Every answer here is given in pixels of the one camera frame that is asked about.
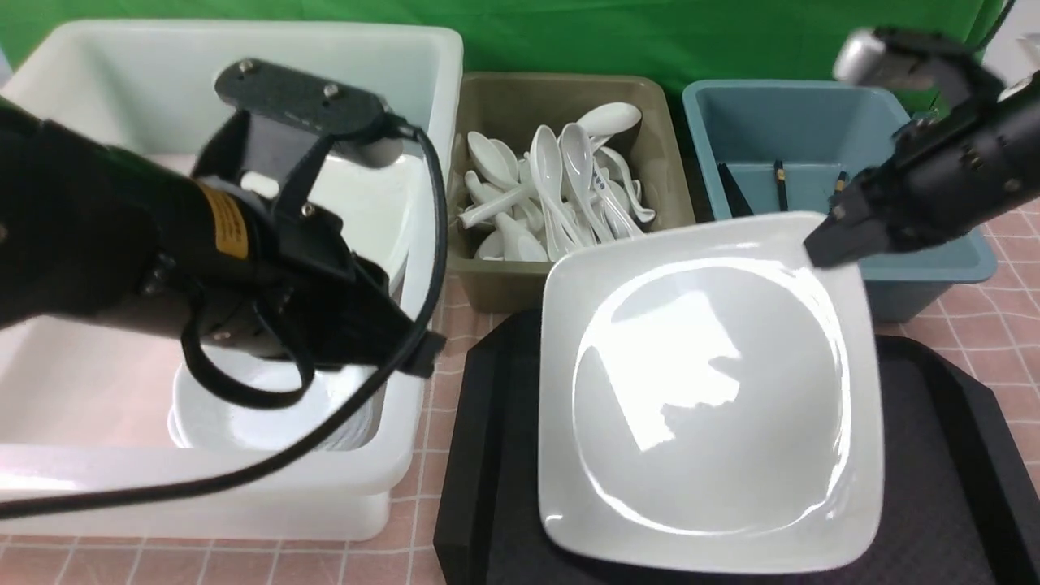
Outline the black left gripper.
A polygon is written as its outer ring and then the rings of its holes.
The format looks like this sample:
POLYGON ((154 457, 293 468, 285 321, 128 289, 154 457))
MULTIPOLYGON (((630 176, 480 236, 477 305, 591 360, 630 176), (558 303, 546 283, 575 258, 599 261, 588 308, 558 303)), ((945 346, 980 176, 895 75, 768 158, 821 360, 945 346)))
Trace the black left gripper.
POLYGON ((150 336, 338 371, 382 366, 417 329, 329 210, 276 214, 260 197, 177 175, 144 201, 157 234, 138 297, 150 336))

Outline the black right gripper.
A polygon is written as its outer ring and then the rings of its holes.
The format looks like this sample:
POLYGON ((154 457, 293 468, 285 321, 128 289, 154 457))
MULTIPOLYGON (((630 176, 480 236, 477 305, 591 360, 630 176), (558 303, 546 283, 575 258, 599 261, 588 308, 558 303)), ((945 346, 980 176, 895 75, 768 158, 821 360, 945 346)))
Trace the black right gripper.
POLYGON ((952 241, 1016 206, 1011 115, 950 115, 899 131, 895 151, 832 197, 804 240, 815 268, 952 241))

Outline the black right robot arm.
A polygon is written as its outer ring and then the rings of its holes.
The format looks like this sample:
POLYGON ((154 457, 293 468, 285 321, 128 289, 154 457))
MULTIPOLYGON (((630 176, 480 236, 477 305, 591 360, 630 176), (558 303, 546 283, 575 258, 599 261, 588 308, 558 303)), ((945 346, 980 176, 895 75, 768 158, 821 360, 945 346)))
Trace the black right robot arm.
POLYGON ((906 123, 894 152, 858 173, 804 240, 815 268, 909 254, 966 236, 1036 200, 1038 79, 976 97, 936 121, 906 123))

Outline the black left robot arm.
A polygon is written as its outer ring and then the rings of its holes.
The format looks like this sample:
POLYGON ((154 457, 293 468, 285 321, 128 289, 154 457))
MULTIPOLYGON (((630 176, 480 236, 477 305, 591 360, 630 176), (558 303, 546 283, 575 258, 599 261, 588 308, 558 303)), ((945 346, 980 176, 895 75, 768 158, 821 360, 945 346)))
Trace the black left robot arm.
POLYGON ((2 104, 2 325, 55 316, 310 371, 382 366, 416 323, 343 222, 309 203, 328 154, 414 131, 353 90, 301 121, 239 106, 182 175, 2 104))

